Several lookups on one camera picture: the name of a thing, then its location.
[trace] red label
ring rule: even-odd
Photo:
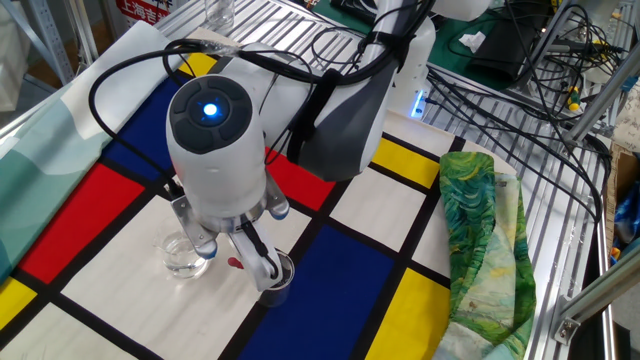
[[[167,10],[161,9],[161,7],[165,6],[164,2],[157,6],[142,0],[116,0],[116,6],[125,16],[134,20],[142,20],[151,25],[169,15]]]

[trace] red square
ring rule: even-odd
[[[96,164],[18,267],[49,284],[143,190],[142,185]]]
[[[287,197],[316,211],[335,185],[334,182],[322,181],[300,166],[290,163],[284,155],[267,166],[267,170]]]

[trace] blue square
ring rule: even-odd
[[[324,226],[296,268],[289,298],[267,312],[240,359],[347,359],[392,266]]]

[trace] red spot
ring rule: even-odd
[[[229,264],[229,266],[231,267],[235,267],[238,269],[244,269],[244,266],[242,266],[242,263],[240,262],[240,260],[236,259],[236,258],[229,258],[229,260],[227,260],[227,264]]]

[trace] blue led light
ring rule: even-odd
[[[202,108],[202,112],[207,116],[213,116],[218,112],[218,107],[214,104],[207,104]]]
[[[422,116],[422,111],[418,112],[418,107],[420,106],[420,101],[422,101],[422,95],[424,94],[424,90],[420,90],[418,96],[416,96],[416,100],[413,103],[413,109],[411,109],[411,117],[420,117]]]

